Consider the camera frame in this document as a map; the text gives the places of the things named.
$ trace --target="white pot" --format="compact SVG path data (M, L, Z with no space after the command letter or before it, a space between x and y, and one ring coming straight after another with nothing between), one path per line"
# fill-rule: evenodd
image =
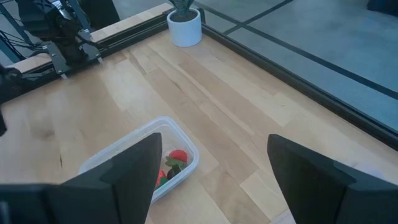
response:
M179 47L190 47L201 41L201 19L200 12L197 9L190 9L197 12L197 16L187 22L174 22L170 19L172 11L167 16L167 24L169 25L170 39L174 45Z

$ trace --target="succulent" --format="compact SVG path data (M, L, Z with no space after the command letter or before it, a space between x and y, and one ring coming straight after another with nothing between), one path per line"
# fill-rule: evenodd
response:
M177 15L184 18L187 17L189 7L192 5L193 0L169 0L175 7Z

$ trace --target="wooden tabletop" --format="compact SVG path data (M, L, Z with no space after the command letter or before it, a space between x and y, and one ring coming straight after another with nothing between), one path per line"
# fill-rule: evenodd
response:
M195 172L153 204L147 223L293 223L267 157L277 133L398 184L398 152L204 36L168 31L2 106L2 183L61 183L90 156L158 116L200 151Z

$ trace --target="red object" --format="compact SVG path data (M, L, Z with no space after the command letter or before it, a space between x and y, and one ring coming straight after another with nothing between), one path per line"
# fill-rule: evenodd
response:
M157 180L156 180L156 185L155 185L155 187L157 187L157 186L160 184L160 178L162 178L162 177L166 177L166 178L167 178L167 176L166 176L166 174L164 173L164 171L163 171L163 170L159 170L159 174L158 174L158 176L157 176Z
M188 162L188 155L187 155L187 153L185 152L185 151L183 151L183 150L179 150L179 149L177 149L177 150L174 150L174 151L172 151L172 152L170 152L170 155L169 155L171 158L173 158L173 159L178 159L178 160L180 160L180 161L182 161L182 162L184 162L184 163L187 163Z

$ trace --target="black frame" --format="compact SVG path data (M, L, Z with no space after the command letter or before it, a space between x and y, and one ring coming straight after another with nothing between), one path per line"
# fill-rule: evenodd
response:
M217 42L223 44L227 48L236 52L243 58L249 60L253 64L262 68L263 70L269 72L271 75L276 78L282 80L286 84L300 91L307 97L316 101L320 105L326 107L330 111L334 112L338 116L344 118L349 121L353 125L367 132L371 136L376 139L382 141L387 144L391 148L398 151L398 133L383 125L382 123L376 121L375 119L367 116L366 114L360 112L356 108L346 104L345 102L337 99L336 97L330 95L329 93L323 91L319 87L311 84L310 82L300 78L298 75L286 70L280 65L270 61L264 56L248 49L247 47L241 45L233 39L225 36L224 34L214 30L209 27L205 23L205 13L204 10L199 9L203 15L202 17L202 32ZM148 21L140 23L134 27L126 29L122 32L114 34L100 42L99 44L107 45L109 48L100 49L102 57L107 57L115 52L118 52L132 44L135 44L139 41L142 41L148 37L151 37L163 30L167 29L167 14L171 12L171 10L163 12L163 14L156 16ZM36 89L42 85L45 85L53 80L56 80L59 75L53 69L52 63L46 63L40 67L34 68L25 72L24 75L32 74L32 73L46 73L46 76L40 78L40 81L37 82L36 85L31 86L30 88L24 89L22 92L16 95L12 95L5 100L1 100L0 103L4 103L5 101L11 100L19 95L27 93L33 89Z

